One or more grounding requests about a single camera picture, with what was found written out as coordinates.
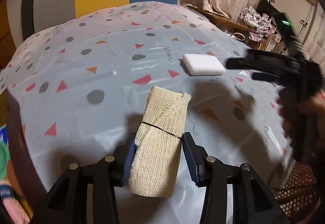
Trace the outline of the person's hand on gripper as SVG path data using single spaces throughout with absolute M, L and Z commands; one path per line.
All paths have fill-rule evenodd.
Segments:
M 298 101 L 296 91 L 279 91 L 286 133 L 291 138 L 293 159 L 308 163 L 324 150 L 324 94 Z

